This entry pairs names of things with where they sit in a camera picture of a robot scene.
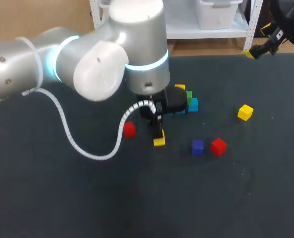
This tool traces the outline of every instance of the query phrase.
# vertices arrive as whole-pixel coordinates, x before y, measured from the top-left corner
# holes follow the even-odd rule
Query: red cube
[[[135,125],[131,121],[126,122],[124,124],[123,133],[126,138],[134,136],[136,134]]]
[[[225,152],[226,146],[227,144],[221,138],[218,138],[212,142],[211,151],[216,155],[220,156]]]

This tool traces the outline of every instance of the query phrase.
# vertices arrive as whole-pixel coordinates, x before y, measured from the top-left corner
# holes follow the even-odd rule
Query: wall
[[[56,26],[92,30],[89,0],[0,0],[0,40],[36,36]]]

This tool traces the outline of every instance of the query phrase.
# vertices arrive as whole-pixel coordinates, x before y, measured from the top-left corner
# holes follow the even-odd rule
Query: blue cube
[[[197,98],[191,99],[191,104],[189,105],[189,112],[197,112],[199,108],[199,103]]]
[[[203,152],[204,152],[203,140],[193,140],[192,141],[192,155],[203,155]]]

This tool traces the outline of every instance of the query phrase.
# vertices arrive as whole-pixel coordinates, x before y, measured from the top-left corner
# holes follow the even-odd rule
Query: yellow cube
[[[244,121],[247,121],[253,114],[253,108],[250,106],[244,104],[243,107],[240,108],[238,111],[238,117],[241,118]]]
[[[185,84],[175,84],[176,88],[182,88],[183,90],[186,91],[186,85]]]
[[[153,145],[154,146],[163,146],[165,144],[166,144],[166,142],[165,142],[165,133],[162,130],[162,138],[154,139],[153,140]]]

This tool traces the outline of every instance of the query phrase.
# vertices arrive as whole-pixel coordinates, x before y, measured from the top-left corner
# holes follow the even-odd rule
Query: blue led ring
[[[163,63],[166,62],[168,57],[169,57],[169,51],[167,50],[164,57],[162,57],[160,60],[158,60],[155,63],[151,63],[151,64],[148,64],[148,65],[139,65],[139,66],[126,64],[125,67],[127,69],[134,70],[134,71],[147,71],[147,70],[151,70],[151,69],[159,67],[160,65],[162,65]]]

